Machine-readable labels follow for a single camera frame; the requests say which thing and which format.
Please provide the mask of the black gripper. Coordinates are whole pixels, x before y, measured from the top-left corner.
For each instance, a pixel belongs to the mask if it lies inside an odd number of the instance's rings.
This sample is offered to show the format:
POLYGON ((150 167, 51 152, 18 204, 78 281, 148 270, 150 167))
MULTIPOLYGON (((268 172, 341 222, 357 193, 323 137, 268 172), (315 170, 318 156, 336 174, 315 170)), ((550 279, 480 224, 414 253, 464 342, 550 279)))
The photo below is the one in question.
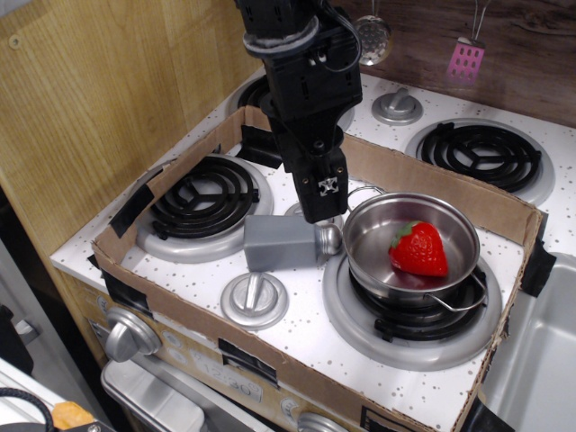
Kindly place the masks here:
POLYGON ((362 100, 362 46, 354 26, 342 9, 314 6, 319 30, 311 44, 265 61, 270 94, 262 104, 309 223, 347 211, 347 161, 338 121, 362 100))

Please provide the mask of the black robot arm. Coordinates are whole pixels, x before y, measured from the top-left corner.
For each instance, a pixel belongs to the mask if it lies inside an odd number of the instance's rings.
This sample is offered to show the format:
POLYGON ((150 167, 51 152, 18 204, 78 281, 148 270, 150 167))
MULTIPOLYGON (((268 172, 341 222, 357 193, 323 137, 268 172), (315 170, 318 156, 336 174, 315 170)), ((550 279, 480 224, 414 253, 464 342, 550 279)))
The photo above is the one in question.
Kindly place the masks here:
POLYGON ((338 123, 362 99, 362 45, 347 15, 327 1, 239 1, 247 52, 261 59, 261 103, 303 216, 347 210, 348 172, 338 123))

